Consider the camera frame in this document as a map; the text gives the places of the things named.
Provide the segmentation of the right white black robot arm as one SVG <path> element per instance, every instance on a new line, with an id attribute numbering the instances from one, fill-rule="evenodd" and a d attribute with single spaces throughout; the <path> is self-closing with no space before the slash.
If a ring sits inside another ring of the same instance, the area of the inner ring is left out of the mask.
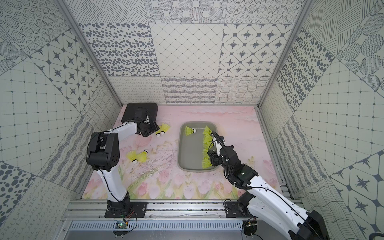
<path id="1" fill-rule="evenodd" d="M 288 240 L 330 239 L 323 216 L 308 212 L 272 188 L 259 173 L 243 164 L 233 146 L 213 146 L 203 151 L 203 166 L 222 166 L 225 178 L 244 190 L 239 210 L 263 220 Z"/>

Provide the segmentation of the grey plastic storage box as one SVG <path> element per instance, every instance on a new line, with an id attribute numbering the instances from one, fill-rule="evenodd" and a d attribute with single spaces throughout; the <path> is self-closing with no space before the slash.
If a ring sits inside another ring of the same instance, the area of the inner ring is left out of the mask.
<path id="1" fill-rule="evenodd" d="M 186 136 L 186 127 L 190 127 L 196 130 L 196 132 Z M 216 125 L 212 122 L 194 121 L 182 124 L 177 157 L 178 167 L 181 170 L 185 172 L 204 173 L 212 172 L 218 168 L 218 166 L 203 168 L 203 131 L 205 127 L 217 131 Z"/>

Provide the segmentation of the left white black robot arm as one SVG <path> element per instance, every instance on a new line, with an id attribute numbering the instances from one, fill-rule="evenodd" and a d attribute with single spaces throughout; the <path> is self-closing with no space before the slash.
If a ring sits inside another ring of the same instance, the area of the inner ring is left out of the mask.
<path id="1" fill-rule="evenodd" d="M 120 160 L 120 143 L 133 135 L 148 137 L 160 127 L 156 123 L 156 103 L 128 104 L 122 124 L 104 132 L 94 132 L 87 147 L 87 164 L 101 177 L 108 191 L 108 206 L 129 209 L 130 196 L 117 170 Z"/>

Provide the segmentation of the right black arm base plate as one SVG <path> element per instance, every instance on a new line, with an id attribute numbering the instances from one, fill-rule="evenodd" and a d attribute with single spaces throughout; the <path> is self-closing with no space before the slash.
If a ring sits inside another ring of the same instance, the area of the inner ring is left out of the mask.
<path id="1" fill-rule="evenodd" d="M 227 218 L 252 218 L 253 215 L 248 210 L 249 202 L 255 198 L 249 192 L 242 194 L 238 200 L 224 200 L 223 206 Z"/>

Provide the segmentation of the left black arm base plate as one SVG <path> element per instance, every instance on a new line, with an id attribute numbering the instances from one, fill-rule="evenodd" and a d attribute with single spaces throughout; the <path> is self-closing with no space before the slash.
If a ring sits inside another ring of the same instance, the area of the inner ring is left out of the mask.
<path id="1" fill-rule="evenodd" d="M 118 202 L 107 200 L 105 218 L 144 218 L 147 206 L 148 202 L 131 202 L 129 196 Z"/>

